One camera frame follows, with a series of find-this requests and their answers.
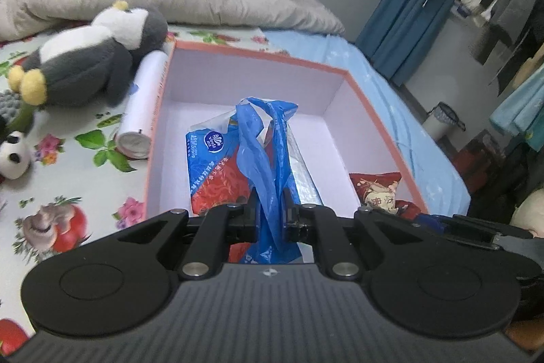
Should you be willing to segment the light blue bed sheet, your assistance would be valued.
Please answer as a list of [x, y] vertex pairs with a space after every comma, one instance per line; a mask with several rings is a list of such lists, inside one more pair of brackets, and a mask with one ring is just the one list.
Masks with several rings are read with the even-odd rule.
[[430, 212], [451, 216], [465, 214], [469, 209], [469, 192], [450, 160], [399, 95], [345, 39], [298, 31], [170, 25], [167, 42], [177, 40], [290, 55], [348, 70], [399, 149]]

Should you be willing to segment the brown cartoon snack packet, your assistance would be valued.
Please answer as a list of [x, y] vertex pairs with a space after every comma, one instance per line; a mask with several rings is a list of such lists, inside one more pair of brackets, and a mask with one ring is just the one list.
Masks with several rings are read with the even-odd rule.
[[400, 172], [351, 173], [350, 179], [362, 205], [407, 220], [415, 220], [421, 214], [417, 205], [396, 197], [397, 188], [402, 181]]

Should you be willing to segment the small panda plush toy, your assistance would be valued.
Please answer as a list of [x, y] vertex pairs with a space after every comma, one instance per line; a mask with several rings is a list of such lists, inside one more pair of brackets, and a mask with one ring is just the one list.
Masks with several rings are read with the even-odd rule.
[[8, 134], [0, 147], [0, 173], [7, 180], [20, 178], [30, 166], [31, 153], [25, 134]]

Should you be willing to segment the blue curtain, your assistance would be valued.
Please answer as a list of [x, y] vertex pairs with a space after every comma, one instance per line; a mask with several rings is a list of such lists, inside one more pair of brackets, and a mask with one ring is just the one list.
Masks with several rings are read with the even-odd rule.
[[355, 45], [386, 80], [402, 86], [433, 46], [454, 0], [381, 0]]

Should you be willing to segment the white paper roll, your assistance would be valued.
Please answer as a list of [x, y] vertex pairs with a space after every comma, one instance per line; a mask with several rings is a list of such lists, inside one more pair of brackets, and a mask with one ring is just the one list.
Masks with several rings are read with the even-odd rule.
[[167, 64], [165, 52], [153, 51], [141, 60], [136, 70], [115, 137], [116, 148], [130, 159], [149, 156], [154, 112]]

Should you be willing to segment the fruit pattern table cloth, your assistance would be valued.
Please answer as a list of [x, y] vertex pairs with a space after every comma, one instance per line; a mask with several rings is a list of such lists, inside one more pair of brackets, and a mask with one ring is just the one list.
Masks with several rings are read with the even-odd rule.
[[[158, 213], [147, 209], [149, 163], [115, 146], [124, 110], [95, 99], [32, 115], [30, 167], [1, 184], [1, 342], [8, 351], [34, 334], [20, 287], [36, 264]], [[74, 213], [63, 233], [37, 241], [24, 234], [26, 218], [59, 204]]]

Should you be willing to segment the white trash bin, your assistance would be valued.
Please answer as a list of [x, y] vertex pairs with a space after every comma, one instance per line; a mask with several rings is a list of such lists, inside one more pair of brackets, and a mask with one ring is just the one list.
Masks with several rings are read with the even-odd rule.
[[455, 128], [462, 132], [466, 131], [465, 123], [454, 109], [442, 101], [428, 112], [422, 127], [435, 142], [450, 134]]

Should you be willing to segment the grey penguin plush toy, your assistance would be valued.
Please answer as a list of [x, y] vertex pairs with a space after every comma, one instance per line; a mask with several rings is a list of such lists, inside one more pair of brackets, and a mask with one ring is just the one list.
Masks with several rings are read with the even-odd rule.
[[168, 23], [155, 8], [117, 1], [85, 26], [64, 30], [7, 73], [10, 89], [30, 106], [77, 107], [103, 94], [123, 100], [141, 60], [158, 51]]

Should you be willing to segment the green massage brush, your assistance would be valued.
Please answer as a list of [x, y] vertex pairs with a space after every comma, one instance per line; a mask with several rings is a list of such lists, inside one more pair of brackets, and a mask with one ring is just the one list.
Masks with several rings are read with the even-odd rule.
[[1, 141], [12, 133], [28, 134], [34, 122], [35, 107], [27, 104], [21, 96], [6, 89], [0, 94]]

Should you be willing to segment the blue tissue pack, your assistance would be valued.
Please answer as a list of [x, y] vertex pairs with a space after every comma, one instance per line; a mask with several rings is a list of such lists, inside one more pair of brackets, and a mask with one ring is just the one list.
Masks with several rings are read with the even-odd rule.
[[231, 249], [238, 263], [291, 263], [302, 259], [298, 243], [282, 234], [282, 192], [295, 203], [321, 203], [289, 121], [297, 104], [243, 99], [236, 107], [192, 126], [185, 136], [191, 209], [203, 216], [216, 205], [244, 203], [257, 192], [259, 234], [255, 243]]

